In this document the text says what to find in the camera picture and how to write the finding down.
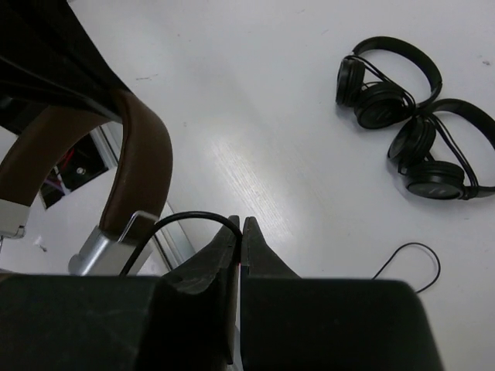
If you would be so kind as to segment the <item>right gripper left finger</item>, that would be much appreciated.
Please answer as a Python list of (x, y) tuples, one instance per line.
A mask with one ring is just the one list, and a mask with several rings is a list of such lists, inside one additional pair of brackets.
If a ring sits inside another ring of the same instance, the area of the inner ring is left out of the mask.
[(3, 370), (224, 370), (234, 357), (237, 216), (158, 276), (1, 276)]

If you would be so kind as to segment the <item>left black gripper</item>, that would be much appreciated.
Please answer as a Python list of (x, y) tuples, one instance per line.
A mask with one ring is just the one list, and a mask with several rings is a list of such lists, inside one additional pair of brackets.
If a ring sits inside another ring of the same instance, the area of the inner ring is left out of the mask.
[(105, 62), (68, 1), (1, 3), (1, 112), (26, 105), (90, 111), (121, 121), (113, 90), (127, 87)]

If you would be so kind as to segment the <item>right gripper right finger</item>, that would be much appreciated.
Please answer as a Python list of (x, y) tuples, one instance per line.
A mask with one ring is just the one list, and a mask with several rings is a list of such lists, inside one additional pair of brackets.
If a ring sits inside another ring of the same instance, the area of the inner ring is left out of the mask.
[(441, 370), (422, 303), (403, 281), (302, 278), (258, 221), (241, 244), (241, 361), (246, 370)]

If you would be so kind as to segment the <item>brown silver headphones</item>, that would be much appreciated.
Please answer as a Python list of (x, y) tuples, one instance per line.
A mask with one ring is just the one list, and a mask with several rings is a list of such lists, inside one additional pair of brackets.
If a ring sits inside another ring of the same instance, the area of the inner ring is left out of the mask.
[[(123, 126), (120, 157), (99, 224), (78, 254), (73, 275), (118, 275), (160, 217), (172, 178), (172, 144), (165, 124), (134, 94), (113, 90)], [(82, 137), (109, 120), (49, 106), (17, 138), (1, 163), (1, 236), (21, 238), (30, 207), (57, 162)]]

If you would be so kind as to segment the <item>right black headphones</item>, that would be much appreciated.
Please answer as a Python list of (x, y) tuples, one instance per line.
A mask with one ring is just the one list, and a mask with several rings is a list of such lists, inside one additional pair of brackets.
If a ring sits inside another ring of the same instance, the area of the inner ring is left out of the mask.
[[(372, 50), (398, 54), (415, 64), (428, 80), (428, 99), (417, 103), (405, 88), (362, 57)], [(352, 108), (362, 128), (381, 129), (404, 121), (433, 103), (442, 87), (440, 70), (427, 54), (406, 41), (374, 36), (358, 43), (341, 60), (336, 78), (336, 104)]]

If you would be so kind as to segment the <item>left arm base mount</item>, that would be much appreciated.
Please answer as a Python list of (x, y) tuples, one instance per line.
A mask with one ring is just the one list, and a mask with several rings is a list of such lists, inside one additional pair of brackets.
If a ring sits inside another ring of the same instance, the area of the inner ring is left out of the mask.
[(84, 136), (63, 155), (43, 182), (39, 194), (44, 208), (55, 205), (107, 170), (94, 139), (89, 134)]

